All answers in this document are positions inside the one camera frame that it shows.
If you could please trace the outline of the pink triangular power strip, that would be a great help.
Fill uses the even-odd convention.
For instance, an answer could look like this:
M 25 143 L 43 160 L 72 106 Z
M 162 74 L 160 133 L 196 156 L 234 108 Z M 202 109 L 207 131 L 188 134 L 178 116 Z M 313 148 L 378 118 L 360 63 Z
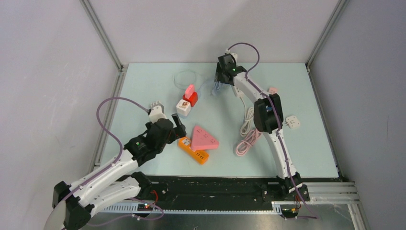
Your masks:
M 220 142 L 202 127 L 196 125 L 193 128 L 191 140 L 192 150 L 214 150 L 219 148 L 219 145 Z

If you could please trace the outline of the orange power strip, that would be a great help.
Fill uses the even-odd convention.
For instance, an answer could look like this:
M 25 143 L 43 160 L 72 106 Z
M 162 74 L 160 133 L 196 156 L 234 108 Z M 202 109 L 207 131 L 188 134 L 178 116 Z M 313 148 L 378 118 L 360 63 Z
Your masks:
M 209 159 L 209 154 L 204 150 L 193 150 L 192 141 L 188 137 L 179 139 L 178 146 L 196 162 L 203 165 Z

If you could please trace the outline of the white cube socket adapter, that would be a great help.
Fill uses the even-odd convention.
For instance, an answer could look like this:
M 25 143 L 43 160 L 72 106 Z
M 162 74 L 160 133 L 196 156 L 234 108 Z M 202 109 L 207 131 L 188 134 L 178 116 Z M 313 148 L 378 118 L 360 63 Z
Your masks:
M 192 109 L 191 103 L 181 99 L 176 105 L 176 111 L 179 115 L 187 117 Z

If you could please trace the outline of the white square plug adapter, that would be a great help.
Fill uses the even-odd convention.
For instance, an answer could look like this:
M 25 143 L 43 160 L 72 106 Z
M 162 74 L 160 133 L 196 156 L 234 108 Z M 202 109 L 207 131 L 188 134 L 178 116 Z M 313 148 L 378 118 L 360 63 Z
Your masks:
M 301 126 L 301 122 L 295 115 L 291 115 L 291 116 L 287 117 L 285 119 L 285 122 L 290 129 L 296 129 Z

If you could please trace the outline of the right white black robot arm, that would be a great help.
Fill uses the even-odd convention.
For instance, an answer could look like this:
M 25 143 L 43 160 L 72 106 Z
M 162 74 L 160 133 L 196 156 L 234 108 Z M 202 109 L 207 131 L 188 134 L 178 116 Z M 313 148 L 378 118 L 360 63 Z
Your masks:
M 279 196 L 284 200 L 299 197 L 302 202 L 308 201 L 307 187 L 291 160 L 284 140 L 280 96 L 260 88 L 230 53 L 218 57 L 215 81 L 235 86 L 253 102 L 255 128 L 266 138 L 275 161 Z

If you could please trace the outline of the pink square plug adapter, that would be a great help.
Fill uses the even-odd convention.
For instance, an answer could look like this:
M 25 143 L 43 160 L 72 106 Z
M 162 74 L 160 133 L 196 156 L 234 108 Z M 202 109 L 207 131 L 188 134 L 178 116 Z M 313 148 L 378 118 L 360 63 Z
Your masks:
M 190 85 L 186 88 L 186 90 L 185 90 L 183 96 L 184 96 L 186 99 L 189 99 L 194 93 L 195 93 L 195 86 L 194 86 L 193 84 L 190 84 Z

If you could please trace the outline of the aluminium frame rail front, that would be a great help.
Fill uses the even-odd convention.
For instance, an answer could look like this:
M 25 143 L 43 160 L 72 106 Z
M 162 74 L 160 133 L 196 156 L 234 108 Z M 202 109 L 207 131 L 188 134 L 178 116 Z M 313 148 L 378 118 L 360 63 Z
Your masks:
M 344 182 L 304 182 L 309 191 L 310 203 L 346 203 L 357 201 L 358 194 L 354 184 Z M 148 200 L 140 200 L 137 198 L 130 198 L 126 200 L 134 200 L 144 202 Z M 275 203 L 290 204 L 293 202 L 279 201 Z

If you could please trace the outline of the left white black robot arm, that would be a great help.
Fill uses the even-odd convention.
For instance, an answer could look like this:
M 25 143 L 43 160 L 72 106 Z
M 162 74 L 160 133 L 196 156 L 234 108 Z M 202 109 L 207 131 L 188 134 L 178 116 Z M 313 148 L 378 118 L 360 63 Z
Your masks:
M 154 159 L 174 141 L 186 137 L 185 125 L 177 114 L 146 123 L 146 131 L 120 145 L 119 153 L 102 167 L 72 183 L 54 186 L 52 208 L 57 223 L 49 216 L 46 230 L 79 230 L 104 208 L 130 198 L 146 199 L 151 182 L 136 169 Z

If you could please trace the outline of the red cube socket adapter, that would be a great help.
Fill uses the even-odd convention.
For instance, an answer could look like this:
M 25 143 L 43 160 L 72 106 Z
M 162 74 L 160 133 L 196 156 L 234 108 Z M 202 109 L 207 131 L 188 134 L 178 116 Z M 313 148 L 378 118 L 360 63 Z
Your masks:
M 198 102 L 199 96 L 197 92 L 193 92 L 189 98 L 187 98 L 185 94 L 182 96 L 182 98 L 183 100 L 188 101 L 191 104 L 191 107 L 194 107 Z

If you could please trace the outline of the pink power strip with cable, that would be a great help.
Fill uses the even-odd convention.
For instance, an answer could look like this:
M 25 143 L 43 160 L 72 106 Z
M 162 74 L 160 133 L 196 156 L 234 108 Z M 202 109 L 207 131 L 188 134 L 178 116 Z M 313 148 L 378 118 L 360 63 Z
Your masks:
M 239 142 L 235 149 L 235 154 L 239 157 L 244 156 L 250 148 L 257 142 L 257 140 L 261 137 L 261 133 L 252 127 L 252 130 L 246 137 L 242 137 L 243 139 Z

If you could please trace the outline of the white power strip with cable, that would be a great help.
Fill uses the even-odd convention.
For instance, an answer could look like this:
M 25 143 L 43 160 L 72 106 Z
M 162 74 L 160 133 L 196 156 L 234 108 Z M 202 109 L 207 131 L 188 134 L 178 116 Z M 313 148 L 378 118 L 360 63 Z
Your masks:
M 254 116 L 254 108 L 248 107 L 243 99 L 245 94 L 238 89 L 236 86 L 232 88 L 234 95 L 239 98 L 243 104 L 244 109 L 244 117 L 243 117 L 243 124 L 239 130 L 241 137 L 246 137 L 249 132 L 252 130 L 252 122 Z

